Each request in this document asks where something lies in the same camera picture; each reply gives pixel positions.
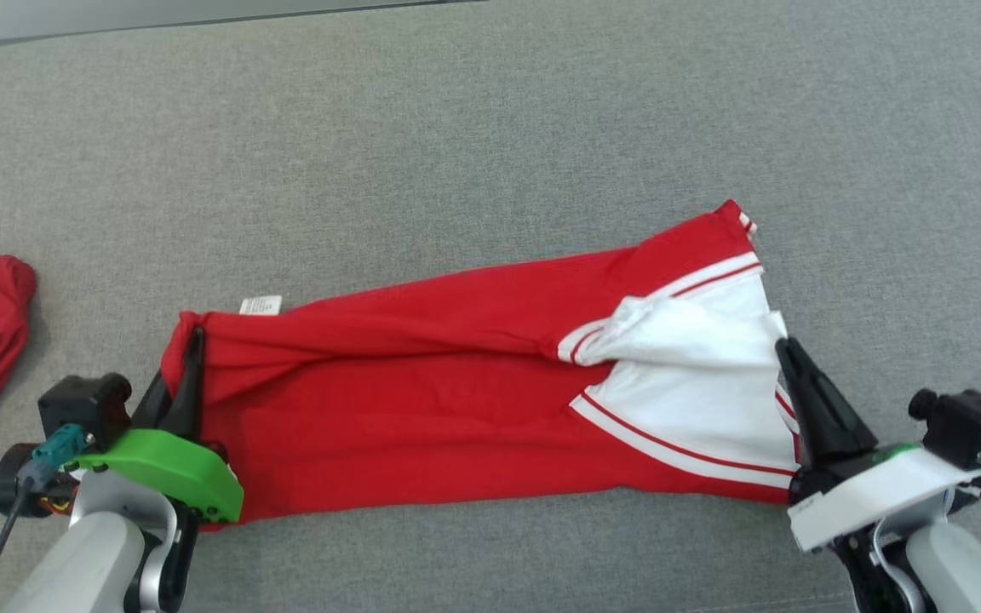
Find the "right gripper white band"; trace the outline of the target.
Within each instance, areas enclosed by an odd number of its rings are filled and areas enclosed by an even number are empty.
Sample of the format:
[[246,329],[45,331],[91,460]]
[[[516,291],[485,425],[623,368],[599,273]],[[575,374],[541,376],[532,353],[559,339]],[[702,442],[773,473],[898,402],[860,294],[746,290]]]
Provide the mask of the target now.
[[[775,353],[800,427],[803,466],[852,461],[876,449],[877,437],[798,339],[778,339]],[[933,523],[949,512],[957,486],[977,478],[981,468],[961,469],[915,446],[795,504],[790,529],[809,552],[887,519]]]

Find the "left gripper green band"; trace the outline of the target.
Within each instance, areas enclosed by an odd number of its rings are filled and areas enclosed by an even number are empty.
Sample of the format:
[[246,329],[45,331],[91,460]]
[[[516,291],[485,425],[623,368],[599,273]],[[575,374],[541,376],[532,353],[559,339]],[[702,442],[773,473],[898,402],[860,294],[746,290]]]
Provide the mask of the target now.
[[[0,459],[0,513],[15,503],[25,518],[73,511],[82,477],[116,474],[186,504],[203,523],[237,523],[244,491],[226,459],[191,441],[201,436],[205,330],[195,327],[182,354],[184,372],[174,396],[156,372],[131,418],[108,451],[82,428],[58,428],[42,444],[15,444]],[[169,432],[155,430],[169,412]]]

